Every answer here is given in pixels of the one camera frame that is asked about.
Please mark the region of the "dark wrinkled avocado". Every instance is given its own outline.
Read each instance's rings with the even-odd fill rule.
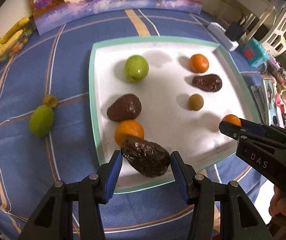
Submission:
[[[163,175],[171,162],[162,146],[134,136],[125,140],[121,153],[134,169],[149,178]]]
[[[222,88],[222,80],[215,74],[195,76],[192,85],[206,92],[217,92]]]
[[[139,98],[133,94],[126,94],[117,99],[108,109],[107,117],[115,122],[135,119],[139,116],[142,105]]]

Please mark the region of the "apple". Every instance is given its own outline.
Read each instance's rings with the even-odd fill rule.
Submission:
[[[129,57],[125,63],[125,76],[129,82],[142,81],[148,74],[149,66],[145,58],[140,55]]]

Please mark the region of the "green mango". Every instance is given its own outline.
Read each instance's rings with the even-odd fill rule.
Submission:
[[[43,137],[51,131],[53,121],[53,109],[48,105],[41,105],[31,115],[28,125],[34,135]]]

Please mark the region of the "black power adapter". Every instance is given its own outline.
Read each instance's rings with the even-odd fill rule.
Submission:
[[[232,22],[225,31],[225,36],[228,37],[230,41],[238,41],[244,33],[245,29],[242,25],[237,22]]]

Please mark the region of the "teal box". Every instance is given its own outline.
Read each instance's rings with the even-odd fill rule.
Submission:
[[[251,38],[248,43],[242,48],[242,53],[251,67],[257,68],[269,59],[267,51],[262,44],[254,38]]]

